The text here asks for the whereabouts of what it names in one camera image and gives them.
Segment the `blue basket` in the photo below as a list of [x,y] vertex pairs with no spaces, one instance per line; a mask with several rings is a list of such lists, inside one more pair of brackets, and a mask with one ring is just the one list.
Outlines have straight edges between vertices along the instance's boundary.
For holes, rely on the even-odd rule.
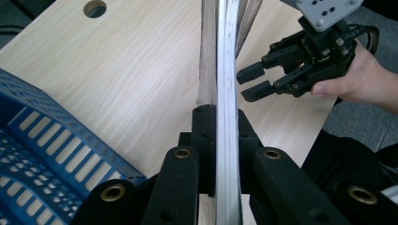
[[70,223],[110,179],[145,177],[41,90],[0,69],[0,224]]

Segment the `hole in table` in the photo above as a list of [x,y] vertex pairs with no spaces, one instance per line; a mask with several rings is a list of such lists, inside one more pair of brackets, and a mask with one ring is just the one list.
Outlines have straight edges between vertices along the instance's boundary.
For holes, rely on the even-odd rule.
[[101,0],[92,0],[85,4],[84,15],[88,18],[98,18],[106,11],[106,4]]

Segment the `wooden table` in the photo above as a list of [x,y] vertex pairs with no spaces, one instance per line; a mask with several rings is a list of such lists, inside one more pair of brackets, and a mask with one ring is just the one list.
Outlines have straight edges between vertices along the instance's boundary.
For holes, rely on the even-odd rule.
[[[158,173],[179,132],[191,130],[198,94],[200,0],[104,0],[104,15],[84,15],[88,1],[57,0],[0,52],[0,68],[44,90],[145,175]],[[301,14],[263,3],[237,59],[237,70],[300,30]],[[272,81],[281,68],[267,72]],[[248,85],[239,87],[243,90]],[[301,165],[334,98],[273,95],[239,108],[264,145]],[[250,211],[247,205],[245,212]],[[248,224],[252,218],[245,218]]]

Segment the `finger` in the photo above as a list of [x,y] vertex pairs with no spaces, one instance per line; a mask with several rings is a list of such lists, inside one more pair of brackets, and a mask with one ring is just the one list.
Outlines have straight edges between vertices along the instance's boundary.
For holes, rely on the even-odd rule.
[[340,96],[345,94],[343,78],[317,82],[313,86],[311,94],[317,97]]

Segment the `gray metal bracket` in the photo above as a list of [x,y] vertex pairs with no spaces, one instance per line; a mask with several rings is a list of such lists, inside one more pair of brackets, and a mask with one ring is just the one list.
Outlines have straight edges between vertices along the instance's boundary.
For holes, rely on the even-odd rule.
[[357,10],[363,0],[297,0],[298,10],[317,32],[322,32]]

